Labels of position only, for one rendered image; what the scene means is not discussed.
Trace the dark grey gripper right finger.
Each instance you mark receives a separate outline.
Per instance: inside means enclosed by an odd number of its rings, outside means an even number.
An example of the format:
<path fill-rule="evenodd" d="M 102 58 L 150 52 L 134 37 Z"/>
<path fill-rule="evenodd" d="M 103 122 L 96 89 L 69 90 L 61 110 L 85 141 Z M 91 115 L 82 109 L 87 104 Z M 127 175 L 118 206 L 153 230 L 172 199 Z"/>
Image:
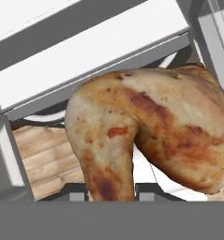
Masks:
<path fill-rule="evenodd" d="M 157 183 L 136 183 L 135 200 L 138 202 L 182 202 L 183 199 L 165 193 Z"/>

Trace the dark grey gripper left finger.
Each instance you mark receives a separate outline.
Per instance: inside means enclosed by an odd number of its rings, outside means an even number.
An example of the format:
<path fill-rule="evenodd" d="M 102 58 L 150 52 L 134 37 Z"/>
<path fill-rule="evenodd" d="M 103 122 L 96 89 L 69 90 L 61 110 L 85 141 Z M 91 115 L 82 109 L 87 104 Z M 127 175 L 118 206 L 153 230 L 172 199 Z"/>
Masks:
<path fill-rule="evenodd" d="M 59 192 L 41 199 L 42 202 L 88 202 L 88 189 L 85 183 L 66 183 Z"/>

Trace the roasted chicken drumstick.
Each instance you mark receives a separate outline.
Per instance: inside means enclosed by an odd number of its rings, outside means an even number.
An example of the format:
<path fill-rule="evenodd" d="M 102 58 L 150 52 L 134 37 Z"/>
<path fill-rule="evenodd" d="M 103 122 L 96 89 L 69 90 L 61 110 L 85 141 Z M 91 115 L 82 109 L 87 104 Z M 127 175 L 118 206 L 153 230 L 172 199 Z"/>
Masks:
<path fill-rule="evenodd" d="M 112 71 L 81 84 L 65 128 L 94 200 L 134 198 L 133 151 L 224 200 L 224 90 L 203 66 Z"/>

